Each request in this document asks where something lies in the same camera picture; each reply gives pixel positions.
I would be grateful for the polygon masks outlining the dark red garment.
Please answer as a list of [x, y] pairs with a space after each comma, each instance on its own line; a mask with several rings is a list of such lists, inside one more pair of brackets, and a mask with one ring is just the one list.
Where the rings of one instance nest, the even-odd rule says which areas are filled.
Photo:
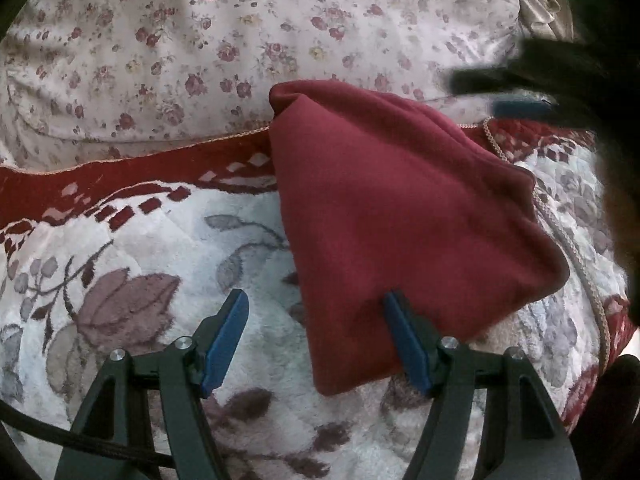
[[382, 299], [398, 289], [467, 341], [570, 275], [539, 225], [534, 177], [446, 116], [338, 81], [269, 95], [282, 221], [314, 385], [334, 396], [400, 369]]

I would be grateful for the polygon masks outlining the red and white floral blanket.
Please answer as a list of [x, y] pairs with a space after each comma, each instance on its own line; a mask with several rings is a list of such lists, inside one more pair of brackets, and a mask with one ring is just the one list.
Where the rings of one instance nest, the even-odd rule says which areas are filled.
[[[590, 134], [485, 120], [464, 132], [529, 170], [565, 230], [570, 278], [554, 295], [474, 340], [532, 359], [567, 428], [598, 377], [600, 334], [611, 350], [634, 329], [622, 270], [601, 211]], [[70, 171], [4, 170], [1, 179], [1, 397], [68, 428], [108, 355], [163, 349], [216, 313], [230, 290], [250, 315], [224, 384], [205, 401], [235, 479], [398, 479], [429, 400], [395, 376], [340, 394], [314, 388], [302, 297], [258, 131], [186, 148], [190, 176], [170, 182], [149, 157]]]

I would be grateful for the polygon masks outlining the floral white pillow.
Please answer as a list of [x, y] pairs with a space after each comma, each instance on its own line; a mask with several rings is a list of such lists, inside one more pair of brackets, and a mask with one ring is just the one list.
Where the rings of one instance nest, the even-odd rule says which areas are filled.
[[501, 61], [518, 0], [28, 0], [1, 44], [1, 160], [49, 170], [268, 122], [336, 79], [418, 102]]

